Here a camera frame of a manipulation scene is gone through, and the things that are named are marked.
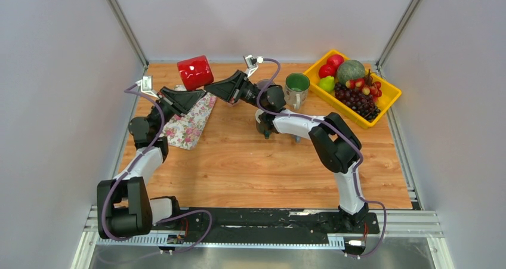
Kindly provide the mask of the red mug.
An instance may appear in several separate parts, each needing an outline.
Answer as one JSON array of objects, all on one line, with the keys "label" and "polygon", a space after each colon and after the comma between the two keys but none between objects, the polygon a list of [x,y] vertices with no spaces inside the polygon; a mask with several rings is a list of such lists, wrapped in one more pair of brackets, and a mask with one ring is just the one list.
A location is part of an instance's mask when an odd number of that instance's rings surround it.
[{"label": "red mug", "polygon": [[181,81],[187,91],[193,91],[214,82],[214,75],[205,55],[177,62]]}]

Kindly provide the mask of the dark green mug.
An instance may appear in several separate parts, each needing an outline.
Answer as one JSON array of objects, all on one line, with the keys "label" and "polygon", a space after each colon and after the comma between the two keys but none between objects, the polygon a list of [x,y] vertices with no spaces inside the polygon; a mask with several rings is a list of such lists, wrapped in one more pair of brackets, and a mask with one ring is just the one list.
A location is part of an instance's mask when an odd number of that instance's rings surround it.
[{"label": "dark green mug", "polygon": [[255,112],[256,129],[260,134],[264,135],[266,140],[269,139],[270,134],[275,132],[273,125],[274,118],[275,115],[268,114],[260,109]]}]

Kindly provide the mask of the cream floral mug green inside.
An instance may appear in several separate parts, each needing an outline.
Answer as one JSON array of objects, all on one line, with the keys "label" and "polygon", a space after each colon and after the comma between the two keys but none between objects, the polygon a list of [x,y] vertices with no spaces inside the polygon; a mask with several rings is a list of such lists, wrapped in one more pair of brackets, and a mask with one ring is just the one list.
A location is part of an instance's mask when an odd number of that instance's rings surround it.
[{"label": "cream floral mug green inside", "polygon": [[299,111],[306,101],[310,88],[310,80],[303,73],[291,73],[285,79],[284,98],[290,107]]}]

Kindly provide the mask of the mauve mug black handle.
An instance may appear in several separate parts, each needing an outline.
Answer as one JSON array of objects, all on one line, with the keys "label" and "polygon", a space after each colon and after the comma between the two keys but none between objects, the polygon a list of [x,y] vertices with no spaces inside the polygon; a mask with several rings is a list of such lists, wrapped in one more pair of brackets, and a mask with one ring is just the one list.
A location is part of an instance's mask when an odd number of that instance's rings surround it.
[{"label": "mauve mug black handle", "polygon": [[272,84],[272,82],[269,79],[263,79],[256,83],[256,87],[258,89],[263,89],[265,86],[269,87]]}]

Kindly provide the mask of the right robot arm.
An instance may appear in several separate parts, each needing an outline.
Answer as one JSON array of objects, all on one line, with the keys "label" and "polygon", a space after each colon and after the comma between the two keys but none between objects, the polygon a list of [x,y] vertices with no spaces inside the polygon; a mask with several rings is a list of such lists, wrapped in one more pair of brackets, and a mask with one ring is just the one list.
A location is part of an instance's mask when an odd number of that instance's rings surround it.
[{"label": "right robot arm", "polygon": [[290,111],[285,107],[282,86],[270,81],[254,84],[240,70],[204,89],[229,104],[242,100],[257,107],[256,128],[265,138],[289,134],[310,140],[321,163],[335,175],[343,228],[354,232],[364,225],[369,206],[355,173],[363,157],[361,143],[340,115],[306,116]]}]

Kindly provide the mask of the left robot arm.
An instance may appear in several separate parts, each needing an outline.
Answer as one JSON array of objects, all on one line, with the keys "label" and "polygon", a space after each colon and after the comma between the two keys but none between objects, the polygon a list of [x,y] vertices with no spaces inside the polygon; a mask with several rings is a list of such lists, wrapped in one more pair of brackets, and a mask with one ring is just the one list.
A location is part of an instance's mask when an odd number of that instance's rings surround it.
[{"label": "left robot arm", "polygon": [[153,100],[146,116],[134,117],[128,131],[134,140],[136,154],[126,168],[110,180],[97,185],[98,233],[102,239],[127,240],[147,234],[161,223],[169,230],[178,228],[183,214],[174,196],[148,197],[146,183],[169,153],[168,140],[162,136],[166,123],[174,116],[184,116],[205,96],[205,91],[174,91],[163,87]]}]

